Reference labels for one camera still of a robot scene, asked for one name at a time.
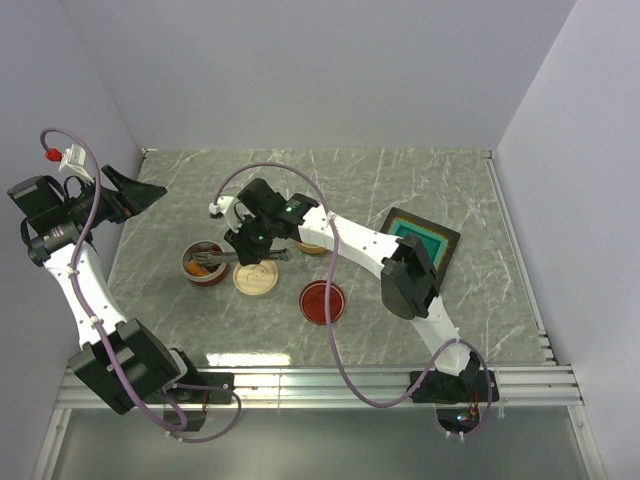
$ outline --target green tray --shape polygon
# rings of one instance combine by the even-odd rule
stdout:
[[[438,271],[438,279],[442,283],[453,251],[460,240],[458,232],[396,207],[389,210],[380,231],[403,238],[409,233],[420,237]]]

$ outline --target cable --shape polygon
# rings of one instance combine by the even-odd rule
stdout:
[[[155,413],[153,413],[149,409],[149,407],[147,407],[147,405],[138,396],[136,391],[133,389],[133,386],[129,382],[129,379],[127,378],[127,375],[124,373],[124,370],[122,369],[122,365],[120,365],[120,362],[118,361],[118,357],[116,356],[116,353],[113,350],[113,346],[111,345],[111,342],[109,341],[109,337],[107,335],[107,332],[105,331],[105,329],[102,326],[101,322],[98,320],[97,315],[95,314],[95,312],[91,308],[91,305],[89,305],[89,302],[87,302],[87,299],[85,298],[84,294],[82,293],[82,290],[80,288],[80,283],[78,281],[77,267],[78,267],[78,261],[80,259],[80,251],[81,251],[82,245],[84,244],[84,242],[85,242],[85,240],[87,238],[87,235],[89,234],[89,231],[91,230],[91,225],[93,225],[93,221],[95,220],[96,214],[98,212],[98,206],[99,206],[99,203],[100,203],[100,192],[101,192],[101,189],[102,189],[102,183],[101,183],[101,180],[100,180],[100,168],[98,166],[98,162],[96,160],[96,157],[93,154],[93,152],[91,151],[91,149],[89,148],[89,146],[86,143],[84,143],[80,138],[78,138],[78,136],[76,136],[74,133],[72,133],[72,132],[70,132],[68,130],[64,130],[64,129],[61,129],[61,128],[46,128],[46,129],[44,129],[40,133],[40,143],[42,144],[42,147],[45,149],[46,152],[49,152],[51,150],[49,148],[49,145],[47,144],[47,141],[46,141],[47,134],[49,134],[51,132],[61,133],[61,134],[65,135],[65,136],[71,138],[75,143],[80,145],[84,149],[84,151],[86,152],[87,157],[89,158],[89,161],[91,162],[91,166],[94,168],[94,170],[96,172],[96,174],[95,174],[95,193],[94,193],[94,196],[93,196],[93,203],[91,204],[91,209],[89,211],[89,216],[87,217],[87,221],[84,224],[84,227],[82,228],[82,231],[80,232],[80,236],[78,237],[78,241],[76,242],[76,246],[73,249],[73,253],[71,255],[70,268],[71,268],[71,271],[73,273],[70,274],[70,280],[71,280],[71,287],[73,288],[73,292],[74,292],[74,294],[76,295],[76,297],[78,299],[78,303],[80,303],[80,305],[82,306],[82,309],[89,316],[89,319],[91,320],[91,322],[93,323],[94,327],[96,328],[96,330],[98,332],[98,335],[100,336],[100,340],[102,340],[102,344],[103,344],[103,346],[105,348],[107,356],[109,357],[111,365],[113,366],[113,370],[115,371],[116,376],[120,380],[120,383],[122,384],[122,387],[127,392],[127,395],[129,396],[131,401],[135,404],[136,407],[138,407],[138,409],[140,409],[140,411],[142,411],[156,425],[158,425],[161,428],[163,428],[164,430],[170,432],[171,436],[173,436],[174,438],[178,438],[180,440],[181,437],[176,435],[175,432],[182,431],[182,430],[184,430],[186,428],[186,426],[187,426],[186,414],[178,406],[178,404],[173,399],[171,399],[171,397],[166,395],[166,392],[164,392],[164,391],[162,391],[161,393],[164,394],[163,396],[165,397],[165,400],[167,400],[167,402],[173,407],[173,409],[178,414],[178,417],[180,418],[180,425],[173,425],[173,424],[165,422],[160,417],[158,417]],[[235,397],[236,401],[238,402],[238,413],[236,414],[236,416],[234,417],[232,422],[225,429],[223,429],[221,433],[216,434],[217,436],[213,436],[213,437],[218,438],[219,436],[221,436],[224,433],[228,432],[237,423],[238,417],[239,417],[239,412],[241,410],[241,402],[240,402],[240,397],[237,394],[235,394],[233,391],[227,390],[227,389],[222,389],[220,387],[199,387],[199,386],[196,386],[196,385],[184,385],[184,384],[181,384],[181,385],[182,385],[183,388],[196,389],[196,390],[202,390],[202,389],[205,389],[205,390],[224,390],[226,393],[231,393]],[[195,442],[195,440],[203,440],[203,439],[186,439],[185,438],[185,439],[182,439],[181,441],[184,441],[184,442],[187,442],[187,443],[200,443],[200,442]]]
[[[431,370],[431,368],[434,366],[435,361],[438,359],[438,357],[440,356],[440,354],[442,352],[444,352],[450,345],[453,345],[454,343],[462,343],[463,345],[466,345],[472,352],[474,352],[477,356],[478,359],[480,360],[480,363],[482,364],[482,367],[484,368],[484,372],[485,372],[485,378],[487,380],[487,385],[488,385],[488,399],[487,399],[487,408],[485,410],[485,415],[483,415],[483,417],[481,418],[480,422],[478,422],[478,425],[476,426],[476,428],[474,428],[473,430],[471,430],[470,432],[467,433],[467,435],[470,435],[472,433],[477,432],[485,423],[486,419],[488,418],[488,413],[491,409],[491,403],[492,403],[492,386],[491,386],[491,377],[489,375],[489,369],[487,367],[487,364],[484,360],[484,358],[482,358],[482,355],[480,354],[480,352],[473,347],[469,342],[462,340],[462,339],[451,339],[446,341],[445,343],[443,343],[440,348],[433,354],[433,356],[431,357],[431,359],[429,360],[429,362],[427,363],[427,366],[425,367],[425,369],[422,371],[422,373],[420,374],[420,376],[418,377],[418,379],[416,380],[416,382],[405,392],[403,393],[400,397],[396,398],[395,400],[391,400],[390,402],[376,402],[375,400],[371,400],[369,398],[367,398],[365,395],[362,394],[362,392],[360,392],[360,390],[358,390],[358,388],[353,384],[353,382],[351,381],[351,379],[349,378],[349,375],[347,374],[347,371],[345,370],[344,364],[342,363],[342,359],[340,358],[340,352],[338,352],[338,346],[336,344],[336,339],[333,333],[333,322],[331,321],[331,285],[333,283],[333,275],[335,273],[336,270],[336,265],[337,265],[337,261],[338,261],[338,251],[340,249],[340,234],[338,232],[338,228],[336,227],[336,224],[330,214],[331,209],[329,208],[329,204],[327,202],[327,199],[324,195],[324,193],[322,192],[322,190],[320,189],[320,187],[309,177],[307,176],[304,172],[298,170],[295,167],[291,167],[289,165],[283,165],[283,164],[279,164],[279,163],[269,163],[269,162],[257,162],[257,163],[252,163],[249,165],[245,165],[244,167],[239,168],[238,170],[236,170],[235,172],[233,172],[231,175],[229,175],[227,178],[225,178],[222,181],[222,184],[220,185],[220,187],[218,187],[218,190],[216,191],[216,193],[214,194],[213,197],[213,203],[217,204],[218,203],[218,198],[220,198],[220,195],[222,194],[222,191],[224,190],[224,188],[227,186],[227,184],[233,179],[235,178],[238,174],[252,169],[252,168],[257,168],[257,167],[277,167],[277,168],[282,168],[284,170],[288,170],[292,173],[295,173],[296,175],[300,176],[301,178],[303,178],[310,186],[311,188],[313,188],[313,190],[315,190],[315,192],[317,193],[319,199],[320,199],[320,203],[322,204],[323,208],[325,209],[325,211],[327,212],[327,218],[329,219],[329,225],[331,227],[331,231],[333,232],[333,251],[331,253],[331,264],[329,266],[329,273],[327,274],[327,282],[325,285],[325,290],[324,290],[324,314],[325,314],[325,322],[327,324],[327,333],[329,336],[329,346],[331,347],[331,353],[333,354],[333,358],[336,362],[336,366],[338,367],[338,371],[340,372],[340,375],[342,376],[342,379],[344,380],[344,382],[346,383],[347,387],[349,387],[349,390],[351,390],[351,392],[353,392],[353,394],[359,398],[362,402],[366,403],[367,405],[370,405],[372,407],[375,408],[389,408],[389,407],[393,407],[395,405],[398,405],[402,402],[404,402],[405,400],[407,400],[419,387],[420,384],[422,383],[422,381],[426,378],[427,374],[429,373],[429,370]]]

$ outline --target red agar petri dish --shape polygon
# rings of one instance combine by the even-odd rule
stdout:
[[[324,289],[327,284],[324,280],[316,280],[302,289],[300,293],[300,310],[304,317],[315,325],[326,325],[324,318]],[[336,323],[342,312],[346,302],[344,292],[336,284],[331,284],[331,323]]]

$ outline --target round container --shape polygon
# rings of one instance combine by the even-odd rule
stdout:
[[[296,247],[298,247],[298,250],[308,255],[322,255],[323,253],[327,252],[326,248],[319,247],[317,245],[311,245],[310,243],[300,243],[296,242],[295,240],[293,241],[293,243],[295,243]]]
[[[233,270],[233,283],[245,295],[259,297],[273,290],[278,283],[276,262],[263,260],[258,265],[236,265]]]
[[[298,304],[304,317],[315,325],[326,325],[324,318],[324,289],[327,282],[324,280],[316,280],[302,289]],[[331,284],[331,293],[329,296],[331,301],[331,323],[336,323],[347,303],[346,297],[342,289],[336,284]]]
[[[196,252],[206,252],[207,250],[221,252],[222,248],[220,248],[218,244],[213,242],[196,242],[189,248],[187,248],[187,250],[182,255],[182,273],[184,273],[184,276],[187,277],[191,283],[199,287],[209,287],[211,285],[216,285],[224,280],[224,278],[229,273],[228,263],[221,263],[220,265],[216,265],[215,267],[206,268],[206,270],[211,273],[203,277],[197,277],[187,272],[187,263],[191,260],[191,254]]]

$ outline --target glass panel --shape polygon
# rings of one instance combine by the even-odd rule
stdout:
[[[213,433],[230,411],[210,411]],[[464,443],[431,409],[251,410],[225,437],[180,445],[139,412],[74,411],[54,478],[584,479],[566,408],[509,409]]]

